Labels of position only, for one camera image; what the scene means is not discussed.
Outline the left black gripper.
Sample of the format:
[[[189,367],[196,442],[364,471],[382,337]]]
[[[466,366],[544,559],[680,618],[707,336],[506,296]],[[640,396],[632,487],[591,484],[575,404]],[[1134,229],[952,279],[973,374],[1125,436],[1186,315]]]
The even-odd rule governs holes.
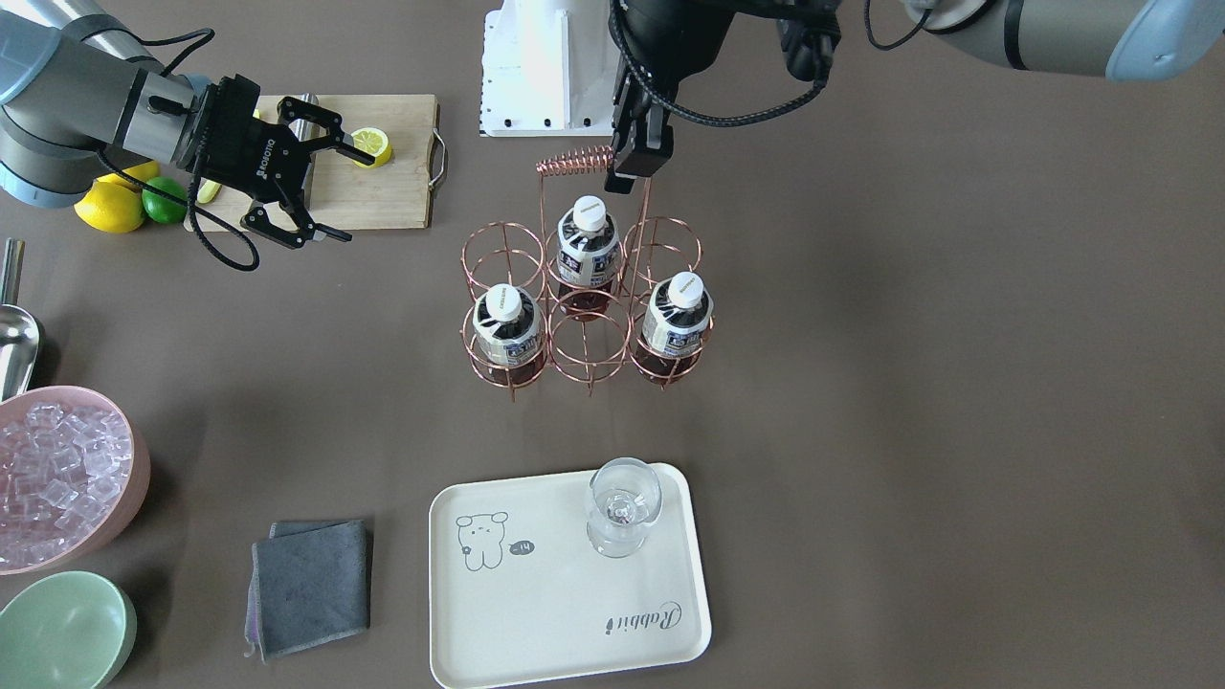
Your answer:
[[[713,65],[737,13],[774,21],[788,74],[809,83],[809,92],[788,104],[805,105],[831,78],[842,39],[838,9],[838,1],[610,2],[612,43],[642,91],[617,92],[612,102],[604,191],[631,192],[635,179],[652,178],[670,161],[674,132],[662,105],[675,105],[682,80]]]

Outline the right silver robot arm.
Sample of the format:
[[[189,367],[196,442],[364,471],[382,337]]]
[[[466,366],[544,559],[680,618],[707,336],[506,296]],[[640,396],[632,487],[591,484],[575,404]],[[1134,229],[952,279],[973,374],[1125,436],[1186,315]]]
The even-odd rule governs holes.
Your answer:
[[[96,1],[5,1],[1,39],[2,189],[13,199],[69,208],[98,177],[156,161],[245,192],[244,230],[292,249],[349,240],[306,204],[318,151],[372,163],[341,114],[285,97],[265,123],[254,81],[179,74]]]

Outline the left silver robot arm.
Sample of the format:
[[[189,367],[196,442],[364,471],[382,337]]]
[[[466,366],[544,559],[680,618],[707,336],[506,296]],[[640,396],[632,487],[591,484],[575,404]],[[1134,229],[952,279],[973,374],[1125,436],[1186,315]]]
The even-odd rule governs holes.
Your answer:
[[[911,28],[968,56],[1028,74],[1164,81],[1185,74],[1223,36],[1220,1],[907,1]],[[628,192],[674,151],[671,116],[713,129],[766,123],[813,101],[831,82],[842,40],[835,1],[612,1],[608,31],[620,56],[612,93],[609,192]],[[804,94],[761,112],[715,116],[677,102],[684,78],[707,70],[739,13],[771,18],[785,69]]]

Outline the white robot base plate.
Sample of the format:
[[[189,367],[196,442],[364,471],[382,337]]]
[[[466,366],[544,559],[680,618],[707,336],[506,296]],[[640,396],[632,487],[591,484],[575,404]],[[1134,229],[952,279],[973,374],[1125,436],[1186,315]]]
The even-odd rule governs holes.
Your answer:
[[[608,1],[503,1],[484,16],[479,134],[612,135],[620,54]]]

